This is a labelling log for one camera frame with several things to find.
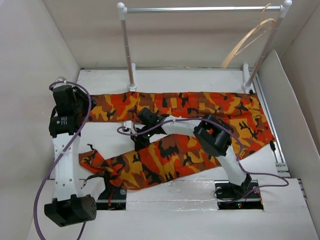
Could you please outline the orange camouflage trousers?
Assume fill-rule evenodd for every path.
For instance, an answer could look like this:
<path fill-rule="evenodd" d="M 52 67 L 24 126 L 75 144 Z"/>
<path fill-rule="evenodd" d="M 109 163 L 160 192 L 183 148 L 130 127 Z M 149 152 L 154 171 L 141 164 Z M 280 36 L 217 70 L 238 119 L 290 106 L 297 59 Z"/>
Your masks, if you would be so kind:
<path fill-rule="evenodd" d="M 149 146 L 108 159 L 92 149 L 79 155 L 79 163 L 92 173 L 105 173 L 110 184 L 138 191 L 186 177 L 220 165 L 207 154 L 192 136 L 188 123 L 194 117 L 212 114 L 235 135 L 233 149 L 241 159 L 257 152 L 274 140 L 258 96 L 254 93 L 218 92 L 125 92 L 96 95 L 96 107 L 90 113 L 93 123 L 138 121 L 138 113 L 149 109 L 158 117 L 184 117 L 180 123 L 169 123 L 169 134 Z"/>

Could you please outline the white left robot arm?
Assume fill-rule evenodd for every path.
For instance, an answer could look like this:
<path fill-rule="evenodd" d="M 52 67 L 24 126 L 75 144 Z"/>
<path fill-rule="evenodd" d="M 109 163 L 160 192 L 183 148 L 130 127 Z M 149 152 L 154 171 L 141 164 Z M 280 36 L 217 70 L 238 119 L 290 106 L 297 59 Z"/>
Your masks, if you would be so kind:
<path fill-rule="evenodd" d="M 52 87 L 55 107 L 50 117 L 54 157 L 54 192 L 52 202 L 44 205 L 44 214 L 59 227 L 95 220 L 96 201 L 85 194 L 79 179 L 79 144 L 82 124 L 96 102 L 78 86 Z"/>

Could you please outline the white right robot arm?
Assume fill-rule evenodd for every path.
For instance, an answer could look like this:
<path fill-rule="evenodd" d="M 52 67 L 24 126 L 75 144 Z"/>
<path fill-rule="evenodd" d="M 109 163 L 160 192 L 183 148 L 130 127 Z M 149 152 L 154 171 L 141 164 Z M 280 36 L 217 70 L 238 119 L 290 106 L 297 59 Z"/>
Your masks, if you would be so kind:
<path fill-rule="evenodd" d="M 144 125 L 130 137 L 136 147 L 146 147 L 153 135 L 179 134 L 194 137 L 211 157 L 217 158 L 228 176 L 232 193 L 243 197 L 249 192 L 251 176 L 239 164 L 232 148 L 231 133 L 213 115 L 200 118 L 182 118 L 163 114 L 158 116 L 148 108 L 143 108 L 137 118 Z"/>

